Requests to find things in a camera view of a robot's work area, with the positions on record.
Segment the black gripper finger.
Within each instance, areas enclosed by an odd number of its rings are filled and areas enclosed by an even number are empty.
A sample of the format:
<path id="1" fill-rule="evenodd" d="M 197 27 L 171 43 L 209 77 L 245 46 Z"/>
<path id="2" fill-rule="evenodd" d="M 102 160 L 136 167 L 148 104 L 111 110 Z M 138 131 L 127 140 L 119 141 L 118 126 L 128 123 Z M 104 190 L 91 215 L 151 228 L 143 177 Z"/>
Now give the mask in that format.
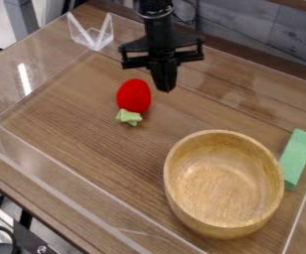
<path id="1" fill-rule="evenodd" d="M 175 87 L 177 81 L 175 61 L 151 62 L 148 69 L 156 89 L 170 92 Z"/>

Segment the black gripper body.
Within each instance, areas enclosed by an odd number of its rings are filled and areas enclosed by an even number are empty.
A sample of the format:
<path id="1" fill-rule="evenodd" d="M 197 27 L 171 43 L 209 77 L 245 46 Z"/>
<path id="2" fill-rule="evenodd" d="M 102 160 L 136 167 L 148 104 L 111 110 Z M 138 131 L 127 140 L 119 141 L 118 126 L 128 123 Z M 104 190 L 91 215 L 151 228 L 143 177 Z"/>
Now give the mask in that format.
<path id="1" fill-rule="evenodd" d="M 173 32 L 169 36 L 144 35 L 118 47 L 123 68 L 148 68 L 152 63 L 182 63 L 203 59 L 205 39 L 186 32 Z"/>

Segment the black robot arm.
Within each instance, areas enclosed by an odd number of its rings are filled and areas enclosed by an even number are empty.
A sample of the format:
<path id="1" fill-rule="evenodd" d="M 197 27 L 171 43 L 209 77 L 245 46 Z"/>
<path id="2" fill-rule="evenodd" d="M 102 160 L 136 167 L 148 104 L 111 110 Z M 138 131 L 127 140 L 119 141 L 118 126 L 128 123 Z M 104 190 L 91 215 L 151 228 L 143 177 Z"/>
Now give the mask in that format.
<path id="1" fill-rule="evenodd" d="M 203 42 L 186 32 L 174 30 L 171 0 L 139 0 L 138 15 L 144 35 L 118 47 L 122 68 L 146 67 L 159 91 L 170 92 L 177 84 L 181 63 L 201 61 Z"/>

